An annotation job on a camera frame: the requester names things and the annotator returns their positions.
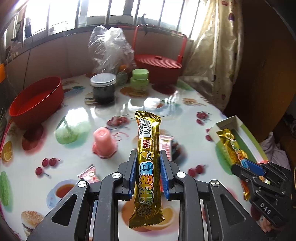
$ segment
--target fruit-patterned tablecloth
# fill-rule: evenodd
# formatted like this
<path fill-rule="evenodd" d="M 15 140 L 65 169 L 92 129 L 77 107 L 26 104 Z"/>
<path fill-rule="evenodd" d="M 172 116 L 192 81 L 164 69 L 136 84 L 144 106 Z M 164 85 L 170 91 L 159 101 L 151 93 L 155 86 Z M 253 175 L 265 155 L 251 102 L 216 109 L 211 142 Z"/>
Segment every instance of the fruit-patterned tablecloth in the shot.
<path fill-rule="evenodd" d="M 172 157 L 181 171 L 188 173 L 190 168 L 204 165 L 203 173 L 195 178 L 204 182 L 219 180 L 250 212 L 251 205 L 243 199 L 238 178 L 231 174 L 225 159 L 207 136 L 207 129 L 225 116 L 184 82 L 166 88 L 150 86 L 144 96 L 134 93 L 129 85 L 117 86 L 115 104 L 104 107 L 96 105 L 90 79 L 84 75 L 63 80 L 63 89 L 63 103 L 48 120 L 26 131 L 9 121 L 2 140 L 0 207 L 20 240 L 26 240 L 38 222 L 77 183 L 77 175 L 91 164 L 102 180 L 128 160 L 138 141 L 136 110 L 161 116 L 160 134 L 174 137 Z M 114 116 L 127 120 L 123 118 L 124 121 L 116 123 L 118 126 L 107 125 Z M 101 159 L 91 151 L 93 132 L 102 126 L 108 127 L 118 142 L 118 151 L 109 159 Z M 35 170 L 42 167 L 45 158 L 60 161 L 43 167 L 49 177 L 37 176 Z M 133 201 L 119 201 L 119 240 L 178 240 L 178 202 L 166 201 L 163 196 L 162 210 L 165 221 L 159 225 L 129 229 Z M 205 222 L 204 230 L 207 240 Z"/>

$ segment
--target curtain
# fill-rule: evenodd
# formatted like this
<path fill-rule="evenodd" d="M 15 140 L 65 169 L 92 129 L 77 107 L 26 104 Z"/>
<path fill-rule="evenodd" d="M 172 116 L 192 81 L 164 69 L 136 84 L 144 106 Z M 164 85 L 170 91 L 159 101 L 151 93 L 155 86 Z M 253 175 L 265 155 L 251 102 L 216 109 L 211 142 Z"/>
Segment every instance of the curtain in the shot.
<path fill-rule="evenodd" d="M 206 12 L 181 79 L 223 111 L 229 101 L 242 58 L 242 2 L 202 1 Z"/>

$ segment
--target clear plastic bag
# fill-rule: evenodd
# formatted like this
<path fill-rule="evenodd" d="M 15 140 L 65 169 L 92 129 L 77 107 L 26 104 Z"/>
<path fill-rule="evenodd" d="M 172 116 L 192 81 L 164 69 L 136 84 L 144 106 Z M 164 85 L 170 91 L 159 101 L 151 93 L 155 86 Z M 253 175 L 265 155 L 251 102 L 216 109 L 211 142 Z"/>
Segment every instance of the clear plastic bag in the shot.
<path fill-rule="evenodd" d="M 136 68 L 134 50 L 121 28 L 95 27 L 89 38 L 88 49 L 95 64 L 93 73 L 117 74 L 123 65 L 127 72 Z"/>

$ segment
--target pink plastic cup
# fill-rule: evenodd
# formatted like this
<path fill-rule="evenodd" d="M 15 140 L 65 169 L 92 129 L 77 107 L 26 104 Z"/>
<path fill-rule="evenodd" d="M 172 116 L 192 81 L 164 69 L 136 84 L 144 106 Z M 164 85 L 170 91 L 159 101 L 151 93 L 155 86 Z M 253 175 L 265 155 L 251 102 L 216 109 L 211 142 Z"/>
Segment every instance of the pink plastic cup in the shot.
<path fill-rule="evenodd" d="M 109 158 L 117 151 L 117 148 L 117 142 L 107 128 L 100 127 L 94 132 L 92 151 L 99 157 Z"/>

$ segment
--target silver screw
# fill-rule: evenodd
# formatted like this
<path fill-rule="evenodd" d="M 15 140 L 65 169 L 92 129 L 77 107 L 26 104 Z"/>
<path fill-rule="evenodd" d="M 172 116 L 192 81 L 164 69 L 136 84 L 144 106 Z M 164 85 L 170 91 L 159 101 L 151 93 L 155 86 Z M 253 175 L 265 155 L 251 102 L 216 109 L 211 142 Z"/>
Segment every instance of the silver screw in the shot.
<path fill-rule="evenodd" d="M 186 176 L 186 174 L 184 172 L 177 173 L 177 177 L 179 177 L 179 178 L 184 178 L 185 176 Z"/>
<path fill-rule="evenodd" d="M 78 186 L 80 187 L 80 188 L 84 188 L 85 186 L 86 186 L 86 181 L 80 181 L 79 183 L 78 183 Z"/>
<path fill-rule="evenodd" d="M 121 174 L 119 172 L 115 172 L 115 173 L 112 174 L 112 177 L 113 178 L 120 178 Z"/>
<path fill-rule="evenodd" d="M 214 187 L 218 187 L 220 185 L 220 182 L 218 182 L 217 180 L 213 180 L 211 181 L 211 185 Z"/>

